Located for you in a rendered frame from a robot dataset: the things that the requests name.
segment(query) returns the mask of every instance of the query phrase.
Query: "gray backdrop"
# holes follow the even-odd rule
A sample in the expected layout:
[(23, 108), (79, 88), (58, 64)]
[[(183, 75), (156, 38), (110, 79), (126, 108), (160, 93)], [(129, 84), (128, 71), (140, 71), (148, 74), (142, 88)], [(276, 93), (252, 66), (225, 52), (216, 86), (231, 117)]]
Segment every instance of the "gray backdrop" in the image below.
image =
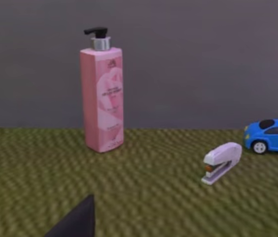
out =
[(94, 26), (124, 50), (126, 127), (278, 118), (278, 0), (0, 0), (0, 126), (83, 126)]

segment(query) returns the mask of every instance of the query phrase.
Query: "logo on bottle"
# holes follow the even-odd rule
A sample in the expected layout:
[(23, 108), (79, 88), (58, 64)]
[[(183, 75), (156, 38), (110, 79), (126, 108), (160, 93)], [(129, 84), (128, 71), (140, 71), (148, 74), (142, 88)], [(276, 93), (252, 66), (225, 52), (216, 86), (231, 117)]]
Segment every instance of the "logo on bottle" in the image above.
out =
[(112, 59), (108, 62), (108, 68), (114, 68), (116, 67), (116, 61), (115, 59)]

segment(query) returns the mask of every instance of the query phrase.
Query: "tabletop surface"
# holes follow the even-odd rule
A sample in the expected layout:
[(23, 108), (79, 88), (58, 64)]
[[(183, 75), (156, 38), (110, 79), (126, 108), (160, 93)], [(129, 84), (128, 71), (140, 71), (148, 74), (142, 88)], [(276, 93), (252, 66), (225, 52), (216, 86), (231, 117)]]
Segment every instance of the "tabletop surface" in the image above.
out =
[(97, 237), (278, 237), (278, 154), (243, 150), (213, 186), (203, 158), (240, 130), (133, 129), (97, 154), (81, 129), (0, 128), (0, 237), (42, 237), (89, 194)]

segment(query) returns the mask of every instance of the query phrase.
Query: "bottle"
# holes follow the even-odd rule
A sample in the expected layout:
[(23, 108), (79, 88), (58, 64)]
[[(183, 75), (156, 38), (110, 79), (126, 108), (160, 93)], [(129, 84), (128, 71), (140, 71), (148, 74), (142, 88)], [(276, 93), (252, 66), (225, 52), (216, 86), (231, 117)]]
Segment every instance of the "bottle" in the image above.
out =
[(95, 37), (91, 48), (80, 51), (85, 143), (99, 153), (124, 143), (122, 50), (110, 47), (107, 31), (85, 30)]

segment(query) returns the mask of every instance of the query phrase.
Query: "car's rear wheel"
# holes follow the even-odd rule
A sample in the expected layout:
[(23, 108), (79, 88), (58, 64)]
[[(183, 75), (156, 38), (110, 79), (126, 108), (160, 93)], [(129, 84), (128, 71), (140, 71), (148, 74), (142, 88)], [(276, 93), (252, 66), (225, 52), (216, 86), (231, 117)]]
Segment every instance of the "car's rear wheel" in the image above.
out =
[(264, 154), (267, 151), (267, 143), (264, 141), (255, 141), (252, 144), (252, 149), (257, 154)]

